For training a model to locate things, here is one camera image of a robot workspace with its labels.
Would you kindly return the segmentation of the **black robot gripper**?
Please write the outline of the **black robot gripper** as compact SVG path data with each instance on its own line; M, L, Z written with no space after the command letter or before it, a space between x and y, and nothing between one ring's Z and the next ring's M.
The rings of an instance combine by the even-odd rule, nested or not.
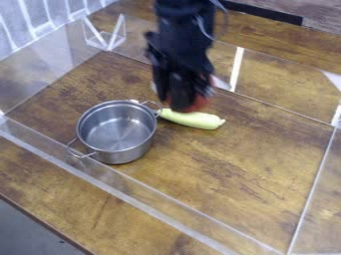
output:
M214 71L206 51L213 43L216 7L209 0L156 0L154 7L158 30L146 32L154 83L161 101L170 97L170 108L186 112L194 80Z

